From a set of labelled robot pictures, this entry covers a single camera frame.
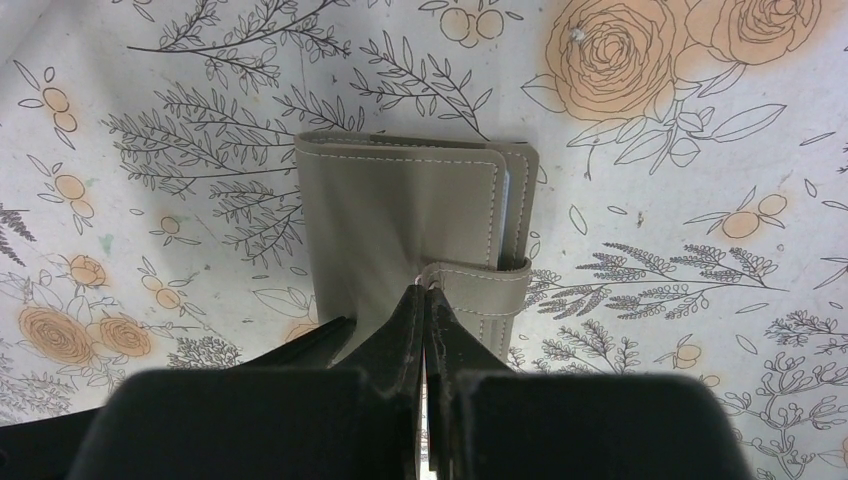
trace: line art botanical print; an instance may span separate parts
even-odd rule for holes
[[[508,365],[687,376],[752,478],[848,478],[843,2],[46,3],[0,32],[0,425],[318,328],[295,144],[320,130],[532,146]]]

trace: leafy branch drawing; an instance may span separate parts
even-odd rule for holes
[[[0,339],[0,425],[11,425],[23,421],[16,414],[33,417],[56,417],[69,413],[70,396],[77,392],[76,387],[63,383],[61,379],[32,373],[16,376],[12,373],[14,359],[6,356],[6,350],[12,345]]]
[[[294,320],[285,334],[286,342],[318,328],[318,305],[314,295],[308,296],[295,287],[266,288],[254,290],[253,294],[266,307]]]
[[[625,255],[595,253],[593,256],[598,263],[577,267],[578,270],[595,271],[594,276],[600,282],[562,285],[559,283],[560,275],[550,270],[534,270],[525,308],[539,304],[539,313],[553,313],[553,318],[560,320],[586,315],[606,302],[605,307],[625,312],[618,315],[621,319],[640,319],[664,313],[665,318],[671,320],[709,308],[710,302],[705,294],[711,290],[737,287],[786,291],[765,283],[765,277],[777,270],[776,264],[737,247],[729,252],[738,264],[732,266],[725,263],[727,253],[705,245],[686,245],[683,249],[690,255],[669,260],[619,243],[604,243],[604,246]],[[630,260],[639,265],[628,265]],[[678,266],[699,270],[701,279],[672,276]],[[625,286],[645,289],[636,294],[611,296],[613,289]]]
[[[440,113],[437,118],[461,119],[480,138],[488,141],[480,131],[477,112],[489,101],[493,89],[486,90],[472,102],[466,91],[473,75],[471,70],[457,81],[447,58],[439,62],[433,55],[427,54],[427,60],[422,58],[416,64],[412,47],[406,37],[403,37],[401,42],[400,56],[396,55],[391,36],[385,30],[383,40],[385,45],[382,49],[370,39],[367,47],[360,47],[360,50],[371,57],[368,63],[385,67],[377,72],[381,77],[379,84],[369,84],[365,75],[354,68],[357,82],[351,83],[351,87],[358,90],[362,96],[375,96],[380,109],[384,111],[405,100],[415,104],[415,109],[421,117],[433,116],[442,109],[444,113]]]
[[[844,146],[844,147],[842,147],[842,153],[848,153],[848,143],[846,143],[846,144],[845,144],[845,146]],[[836,172],[837,172],[837,173],[845,173],[845,172],[848,172],[848,165],[845,165],[845,166],[842,166],[842,167],[837,168],[837,169],[836,169]]]
[[[827,343],[817,345],[816,354],[832,355],[834,351],[848,353],[848,332],[839,332],[839,321],[835,318],[821,319],[810,315],[806,310],[796,310],[785,318],[775,319],[765,335],[773,338],[778,345],[800,347],[811,337],[819,336],[827,339]]]
[[[360,107],[347,113],[340,97],[335,105],[314,94],[292,88],[292,96],[274,97],[285,106],[282,119],[305,121],[319,129],[359,131],[365,122]],[[282,254],[293,254],[293,242],[302,243],[300,191],[268,188],[257,175],[287,176],[294,154],[294,133],[281,118],[258,119],[238,101],[215,89],[204,95],[176,84],[176,90],[155,92],[166,113],[158,110],[137,117],[111,115],[103,122],[121,138],[121,168],[129,180],[178,196],[196,194],[197,182],[208,182],[210,200],[218,203],[213,215],[233,225],[238,235],[223,242],[244,252],[244,260],[266,268],[269,259],[282,265]]]
[[[168,367],[174,369],[221,369],[235,367],[241,360],[238,348],[220,338],[199,340],[177,337],[177,351],[168,354]]]
[[[121,3],[122,1],[123,0],[112,0],[112,4]],[[151,15],[147,10],[144,9],[144,5],[149,4],[151,1],[152,0],[132,0],[132,6],[133,8],[135,8],[136,13],[141,15],[142,18],[144,18],[148,22],[155,22],[156,19],[153,18],[153,15]]]
[[[696,87],[688,95],[697,91]],[[628,165],[646,159],[654,161],[648,173],[653,175],[666,160],[685,168],[701,153],[701,142],[728,143],[742,140],[771,125],[786,105],[766,104],[732,115],[715,128],[709,128],[715,107],[699,111],[684,110],[685,98],[674,100],[662,119],[647,116],[629,120],[613,118],[598,122],[581,132],[566,146],[590,147],[584,177],[591,180],[592,153],[601,145],[620,145],[614,165]]]
[[[621,337],[616,344],[612,335],[603,325],[589,319],[581,323],[583,331],[560,327],[557,337],[562,340],[542,340],[543,357],[531,364],[541,373],[551,373],[550,362],[568,362],[559,367],[557,373],[633,373],[633,367],[642,362],[637,360],[639,352],[637,342]],[[518,347],[511,347],[507,357],[512,368],[523,372],[524,353]],[[600,367],[590,360],[601,359]]]
[[[3,203],[0,203],[0,253],[6,255],[13,262],[18,265],[25,267],[23,260],[20,259],[15,250],[9,245],[9,241],[6,238],[5,228],[10,229],[11,231],[17,233],[24,240],[34,242],[35,236],[27,230],[26,225],[24,224],[23,219],[21,218],[21,212],[26,210],[5,210],[3,209]]]
[[[774,432],[775,438],[768,440],[767,444],[760,437],[746,440],[738,429],[734,429],[734,436],[740,444],[777,460],[783,472],[793,480],[801,478],[807,465],[816,458],[828,461],[827,452],[799,453],[793,432],[804,426],[829,430],[848,421],[840,416],[848,412],[848,405],[836,405],[835,395],[822,396],[809,408],[798,405],[805,401],[812,403],[812,399],[807,400],[809,396],[803,396],[803,393],[829,386],[848,386],[848,366],[837,368],[836,362],[831,362],[813,367],[812,374],[808,374],[800,368],[805,361],[805,357],[787,357],[786,353],[780,352],[774,360],[764,362],[766,373],[760,379],[762,386],[755,390],[757,397],[765,402],[760,408],[754,407],[754,397],[748,392],[726,392],[724,398],[717,398],[729,416],[749,415]],[[767,470],[757,471],[760,478],[774,478]]]
[[[238,78],[239,88],[259,92],[259,87],[279,88],[280,66],[272,64],[277,47],[291,40],[308,54],[309,61],[350,54],[350,41],[343,43],[334,36],[334,27],[318,25],[319,14],[331,5],[349,6],[347,0],[321,0],[305,13],[296,0],[259,0],[253,11],[238,15],[236,25],[224,37],[208,40],[204,27],[218,27],[221,22],[217,7],[226,0],[196,0],[193,13],[186,13],[184,23],[172,20],[159,38],[158,48],[127,47],[130,50],[190,54],[205,59],[206,77],[229,86],[228,70]]]
[[[826,286],[830,285],[831,283],[839,280],[840,278],[842,278],[843,275],[848,273],[848,258],[830,257],[830,258],[822,258],[822,260],[824,260],[825,262],[837,263],[839,265],[844,265],[844,266],[840,266],[839,270],[837,270],[836,273],[834,273],[833,275],[826,278],[820,284],[816,285],[813,288],[813,290],[818,290],[822,287],[826,287]]]

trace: wallet snap closure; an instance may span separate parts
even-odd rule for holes
[[[422,284],[434,282],[445,292],[453,309],[483,318],[511,318],[524,306],[530,283],[530,259],[518,270],[494,271],[436,262],[427,265]]]

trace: orange rose illustration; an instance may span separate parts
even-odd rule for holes
[[[69,365],[86,365],[94,352],[83,326],[52,308],[29,307],[18,318],[21,333],[45,356]]]
[[[106,283],[106,272],[96,260],[85,255],[77,255],[71,261],[71,277],[80,285],[99,287]]]
[[[150,353],[150,336],[134,320],[127,317],[104,318],[91,325],[88,330],[95,340],[113,352],[129,357],[142,357]]]
[[[701,0],[688,18],[692,39],[719,59],[759,65],[798,48],[810,36],[821,0]]]
[[[570,2],[546,49],[566,111],[582,120],[664,115],[674,97],[674,58],[688,36],[687,13],[685,0]]]

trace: gray wallet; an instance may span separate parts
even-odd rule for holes
[[[460,323],[505,359],[530,279],[536,151],[337,132],[300,134],[295,148],[318,317],[357,320],[338,359],[416,278],[438,282]]]

